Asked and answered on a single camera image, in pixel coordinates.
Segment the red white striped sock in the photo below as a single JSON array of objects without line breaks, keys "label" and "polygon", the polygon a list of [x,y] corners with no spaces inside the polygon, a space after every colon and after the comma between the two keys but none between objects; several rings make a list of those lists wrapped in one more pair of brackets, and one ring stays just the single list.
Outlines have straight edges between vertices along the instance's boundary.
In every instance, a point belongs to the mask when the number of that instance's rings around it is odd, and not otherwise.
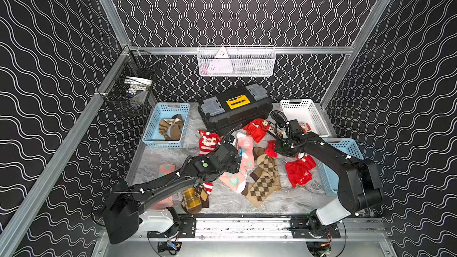
[{"label": "red white striped sock", "polygon": [[213,188],[214,188],[214,185],[213,183],[209,182],[209,183],[204,183],[202,185],[202,187],[204,188],[204,190],[206,191],[207,195],[210,196],[212,194],[212,191],[213,191]]}]

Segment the brown striped sock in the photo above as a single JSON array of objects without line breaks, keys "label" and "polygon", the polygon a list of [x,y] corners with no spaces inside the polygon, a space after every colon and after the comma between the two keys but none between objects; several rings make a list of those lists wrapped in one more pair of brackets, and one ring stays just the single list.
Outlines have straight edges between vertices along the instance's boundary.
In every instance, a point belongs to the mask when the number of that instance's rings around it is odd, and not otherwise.
[{"label": "brown striped sock", "polygon": [[170,120],[171,119],[162,119],[158,126],[159,134],[161,134],[166,141],[171,141],[169,136],[167,135],[167,131],[170,127],[170,124],[169,124]]}]

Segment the red santa striped sock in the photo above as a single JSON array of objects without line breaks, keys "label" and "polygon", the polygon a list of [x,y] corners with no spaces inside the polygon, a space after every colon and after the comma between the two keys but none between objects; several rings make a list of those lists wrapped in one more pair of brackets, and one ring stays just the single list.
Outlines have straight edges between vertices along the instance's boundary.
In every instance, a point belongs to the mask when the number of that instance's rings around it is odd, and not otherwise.
[{"label": "red santa striped sock", "polygon": [[203,130],[198,130],[200,135],[199,140],[199,156],[206,155],[213,150],[220,144],[221,137],[216,133],[211,133]]}]

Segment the small red sock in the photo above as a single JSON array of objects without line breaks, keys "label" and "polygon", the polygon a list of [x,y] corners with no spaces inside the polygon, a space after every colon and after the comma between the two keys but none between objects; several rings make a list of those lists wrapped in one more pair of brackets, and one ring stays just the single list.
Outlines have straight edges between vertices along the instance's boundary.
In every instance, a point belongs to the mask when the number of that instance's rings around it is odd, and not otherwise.
[{"label": "small red sock", "polygon": [[266,147],[264,153],[266,155],[268,155],[269,157],[271,157],[271,158],[277,158],[278,154],[275,151],[275,147],[276,147],[276,141],[275,140],[268,141],[267,142],[267,147]]}]

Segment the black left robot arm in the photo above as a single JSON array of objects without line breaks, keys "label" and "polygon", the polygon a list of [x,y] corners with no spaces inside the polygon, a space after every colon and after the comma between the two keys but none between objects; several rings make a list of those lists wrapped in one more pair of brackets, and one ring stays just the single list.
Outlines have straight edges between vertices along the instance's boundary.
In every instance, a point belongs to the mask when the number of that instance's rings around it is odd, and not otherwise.
[{"label": "black left robot arm", "polygon": [[132,237],[140,226],[140,215],[177,192],[217,180],[225,172],[238,173],[241,156],[237,147],[222,143],[209,154],[187,157],[182,167],[149,182],[116,185],[101,209],[109,242],[119,244]]}]

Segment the red penguin sock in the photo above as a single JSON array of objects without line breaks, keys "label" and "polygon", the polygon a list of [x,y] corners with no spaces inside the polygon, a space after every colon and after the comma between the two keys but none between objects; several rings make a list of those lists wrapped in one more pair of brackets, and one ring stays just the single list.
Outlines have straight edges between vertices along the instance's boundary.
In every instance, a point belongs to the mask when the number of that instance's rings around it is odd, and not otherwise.
[{"label": "red penguin sock", "polygon": [[306,123],[306,122],[301,123],[300,126],[301,126],[301,129],[302,129],[302,131],[304,133],[308,133],[308,132],[311,131],[310,125],[308,123]]}]

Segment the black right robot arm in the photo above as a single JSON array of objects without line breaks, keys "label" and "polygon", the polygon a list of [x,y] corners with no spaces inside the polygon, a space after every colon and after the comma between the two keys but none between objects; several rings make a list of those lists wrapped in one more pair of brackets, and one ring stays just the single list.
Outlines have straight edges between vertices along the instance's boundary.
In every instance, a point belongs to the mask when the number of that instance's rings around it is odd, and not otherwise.
[{"label": "black right robot arm", "polygon": [[319,135],[305,133],[297,120],[280,119],[275,126],[283,128],[286,135],[277,137],[276,153],[286,157],[308,154],[327,165],[339,177],[337,198],[309,214],[308,227],[315,235],[383,201],[382,183],[372,160],[344,153]]}]

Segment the yellow brown plaid sock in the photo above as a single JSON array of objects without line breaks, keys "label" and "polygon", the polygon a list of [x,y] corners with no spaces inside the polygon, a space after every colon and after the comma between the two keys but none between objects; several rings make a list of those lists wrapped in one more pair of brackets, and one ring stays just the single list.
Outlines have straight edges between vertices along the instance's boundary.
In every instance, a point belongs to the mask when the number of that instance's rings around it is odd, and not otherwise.
[{"label": "yellow brown plaid sock", "polygon": [[209,194],[203,185],[186,189],[182,192],[182,208],[188,214],[197,214],[202,209],[209,208]]}]

